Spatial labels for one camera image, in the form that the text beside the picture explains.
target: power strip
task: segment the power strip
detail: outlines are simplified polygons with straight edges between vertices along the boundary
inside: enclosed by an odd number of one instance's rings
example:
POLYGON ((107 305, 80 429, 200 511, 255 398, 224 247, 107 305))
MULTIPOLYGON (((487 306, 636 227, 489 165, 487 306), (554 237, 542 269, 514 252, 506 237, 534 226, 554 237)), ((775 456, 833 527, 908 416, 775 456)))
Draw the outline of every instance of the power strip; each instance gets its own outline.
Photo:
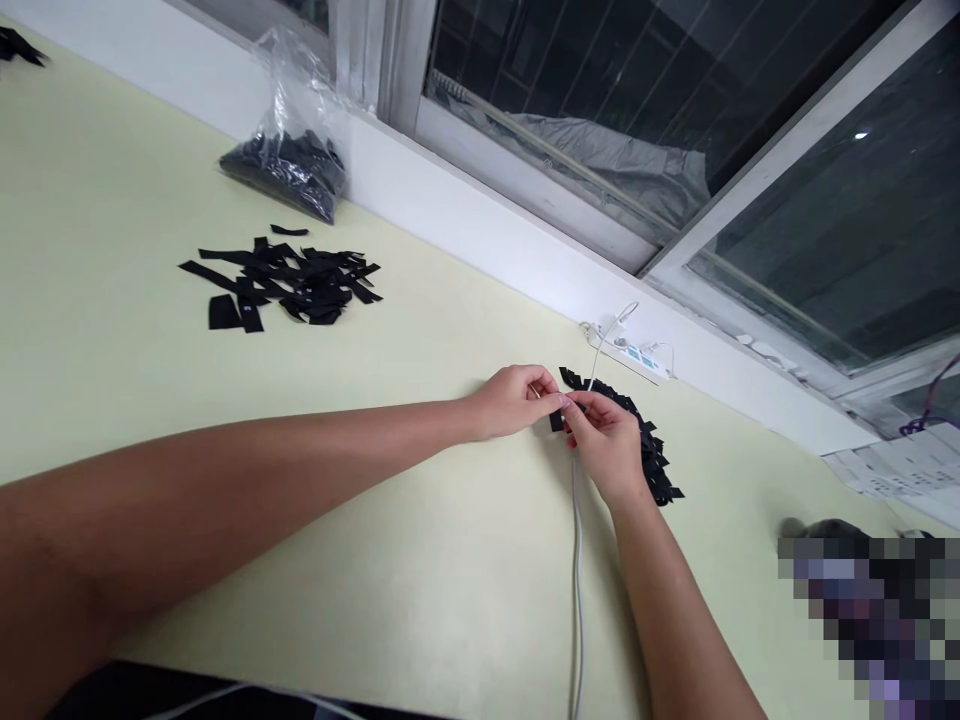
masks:
MULTIPOLYGON (((586 326, 586 336, 590 347, 600 347, 603 336, 595 325, 586 326)), ((648 354, 641 352, 636 345, 630 345, 629 343, 616 345, 610 342, 608 338, 603 343, 603 347, 600 348, 600 352, 612 357, 638 375, 642 375, 654 385, 660 385, 670 379, 670 373, 667 372, 667 369, 648 354)))

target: white cable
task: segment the white cable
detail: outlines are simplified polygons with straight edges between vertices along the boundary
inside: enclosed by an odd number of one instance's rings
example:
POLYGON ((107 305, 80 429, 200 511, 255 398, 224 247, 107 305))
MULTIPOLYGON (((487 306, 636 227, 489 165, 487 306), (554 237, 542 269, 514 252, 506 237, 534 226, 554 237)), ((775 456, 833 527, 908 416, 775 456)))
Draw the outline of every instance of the white cable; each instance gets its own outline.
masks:
POLYGON ((583 648, 583 597, 580 591, 580 555, 583 548, 583 527, 580 524, 580 503, 577 501, 577 456, 570 458, 570 467, 573 477, 573 518, 574 518, 574 540, 573 540, 573 584, 576 589, 577 597, 577 628, 579 630, 579 650, 580 658, 577 667, 577 694, 574 696, 573 717, 572 720, 580 718, 580 698, 583 695, 583 667, 585 662, 585 653, 583 648))
MULTIPOLYGON (((603 337, 600 338, 600 342, 597 345, 597 352, 593 356, 593 367, 590 368, 590 382, 587 383, 587 392, 593 390, 593 381, 597 377, 597 361, 600 360, 600 350, 603 348, 603 344, 607 341, 607 336, 610 332, 617 326, 618 323, 623 323, 634 310, 640 305, 639 302, 632 302, 627 305, 623 310, 620 311, 620 314, 617 315, 616 320, 610 323, 610 327, 607 328, 607 331, 603 334, 603 337)), ((577 600, 577 629, 579 635, 579 659, 577 662, 577 693, 573 698, 573 710, 571 713, 571 720, 580 720, 580 696, 583 694, 583 669, 585 666, 585 653, 583 648, 583 596, 580 590, 580 556, 583 548, 583 525, 580 522, 580 501, 577 497, 577 456, 574 454, 570 460, 571 467, 571 477, 573 484, 573 522, 574 522, 574 541, 573 541, 573 584, 576 591, 576 600, 577 600)))
POLYGON ((180 707, 176 707, 173 710, 168 710, 166 712, 158 713, 156 715, 151 715, 150 717, 146 718, 146 720, 174 720, 175 718, 178 718, 181 715, 190 712, 196 707, 200 707, 205 703, 211 702, 218 698, 222 698, 226 695, 230 695, 231 693, 235 693, 238 690, 243 690, 245 688, 259 688, 260 690, 266 690, 268 692, 276 693, 277 695, 286 695, 288 697, 300 698, 301 700, 304 700, 306 702, 313 703, 318 708, 322 708, 324 710, 332 712, 334 715, 339 715, 342 718, 346 718, 346 720, 365 720, 365 718, 361 717, 360 715, 357 715, 356 713, 350 712, 346 708, 338 707, 331 702, 328 702, 322 698, 314 697, 313 695, 309 695, 307 693, 300 693, 294 690, 283 690, 280 688, 273 688, 273 687, 264 687, 261 685, 250 685, 248 683, 236 683, 229 687, 222 688, 220 690, 215 690, 212 693, 207 693, 206 695, 198 697, 196 700, 192 700, 191 702, 181 705, 180 707))
POLYGON ((670 348, 670 375, 673 375, 674 377, 676 377, 677 375, 673 371, 673 368, 676 367, 676 364, 677 364, 677 351, 674 349, 673 345, 671 345, 670 343, 654 343, 653 345, 650 346, 650 352, 653 352, 657 348, 661 348, 661 347, 670 348))

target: hand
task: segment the hand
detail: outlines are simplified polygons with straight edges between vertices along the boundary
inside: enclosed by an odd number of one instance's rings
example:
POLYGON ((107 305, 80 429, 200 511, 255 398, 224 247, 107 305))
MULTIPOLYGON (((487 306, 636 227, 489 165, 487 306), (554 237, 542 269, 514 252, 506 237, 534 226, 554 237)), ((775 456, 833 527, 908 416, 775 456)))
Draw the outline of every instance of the hand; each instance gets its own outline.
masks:
POLYGON ((572 431, 567 447, 580 448, 580 458, 597 484, 600 496, 610 506, 623 498, 649 497, 640 458, 640 426, 637 419, 610 398, 594 392, 572 392, 576 404, 563 411, 564 425, 572 431))
POLYGON ((540 365, 503 368, 463 402, 477 421, 478 440, 512 435, 573 404, 540 365))

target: plastic bag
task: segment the plastic bag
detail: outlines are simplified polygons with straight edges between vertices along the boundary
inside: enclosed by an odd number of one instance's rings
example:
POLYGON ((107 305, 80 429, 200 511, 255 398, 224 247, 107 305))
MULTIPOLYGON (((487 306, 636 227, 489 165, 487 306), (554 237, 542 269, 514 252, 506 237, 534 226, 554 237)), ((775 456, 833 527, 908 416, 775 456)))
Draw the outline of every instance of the plastic bag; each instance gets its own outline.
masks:
POLYGON ((220 158, 220 168, 333 225, 347 184, 340 159, 346 105, 330 73, 297 35, 275 27, 257 46, 269 65, 273 102, 256 133, 220 158))

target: pale yellow table surface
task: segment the pale yellow table surface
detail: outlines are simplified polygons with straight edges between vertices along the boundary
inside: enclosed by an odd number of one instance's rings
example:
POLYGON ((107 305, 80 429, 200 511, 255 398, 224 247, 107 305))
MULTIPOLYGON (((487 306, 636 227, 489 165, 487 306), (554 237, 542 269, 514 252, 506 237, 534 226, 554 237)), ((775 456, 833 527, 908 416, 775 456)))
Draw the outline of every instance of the pale yellow table surface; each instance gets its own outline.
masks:
MULTIPOLYGON (((215 423, 457 397, 504 364, 589 371, 574 323, 348 203, 329 228, 241 187, 214 169, 227 138, 44 49, 50 68, 4 64, 0 80, 0 481, 215 423), (219 291, 177 264, 250 248, 271 222, 367 253, 385 300, 333 327, 272 305, 262 334, 209 331, 219 291)), ((867 717, 821 623, 778 579, 774 538, 788 515, 876 535, 894 516, 681 382, 655 387, 609 359, 599 375, 657 424, 687 494, 664 514, 770 717, 867 717)), ((384 483, 120 655, 461 718, 565 717, 570 467, 546 430, 384 483)), ((582 717, 644 715, 609 519, 592 493, 584 511, 582 717)))

